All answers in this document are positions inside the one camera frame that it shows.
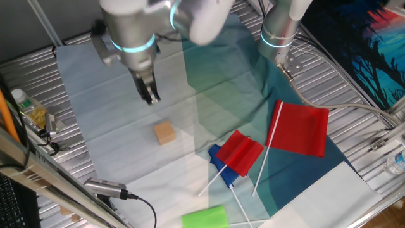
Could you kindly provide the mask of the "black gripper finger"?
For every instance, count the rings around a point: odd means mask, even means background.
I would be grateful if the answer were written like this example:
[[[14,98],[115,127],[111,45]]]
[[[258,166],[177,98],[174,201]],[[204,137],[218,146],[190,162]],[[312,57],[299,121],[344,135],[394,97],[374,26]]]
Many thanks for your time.
[[[147,91],[149,93],[150,100],[152,103],[158,103],[161,100],[161,98],[158,94],[158,90],[157,90],[155,81],[148,83]]]
[[[148,105],[154,104],[154,94],[148,85],[140,87],[140,96]]]

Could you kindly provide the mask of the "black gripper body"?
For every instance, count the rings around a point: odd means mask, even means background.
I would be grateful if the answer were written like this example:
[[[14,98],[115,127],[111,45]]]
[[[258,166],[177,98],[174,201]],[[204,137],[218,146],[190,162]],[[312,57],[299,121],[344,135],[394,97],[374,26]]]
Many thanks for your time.
[[[156,81],[153,66],[143,70],[128,69],[131,73],[138,92],[146,92],[149,87],[152,92],[156,92]]]

